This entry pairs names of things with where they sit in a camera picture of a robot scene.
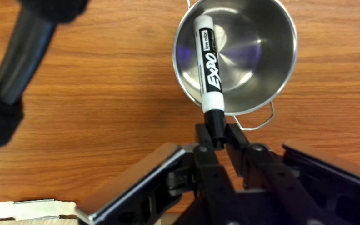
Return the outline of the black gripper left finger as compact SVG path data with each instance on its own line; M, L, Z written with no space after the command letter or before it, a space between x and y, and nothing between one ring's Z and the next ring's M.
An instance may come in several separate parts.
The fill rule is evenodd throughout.
M215 154L215 142L207 127L195 126L198 146L193 150L200 196L205 201L207 220L212 225L242 225L245 219L240 210L230 179Z

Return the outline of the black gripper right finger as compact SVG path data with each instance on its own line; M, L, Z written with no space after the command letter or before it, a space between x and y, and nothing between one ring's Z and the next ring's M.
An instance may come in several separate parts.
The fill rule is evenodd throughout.
M330 225L332 217L307 194L290 169L263 144L250 142L235 124L226 126L226 151L243 185L265 189L292 225Z

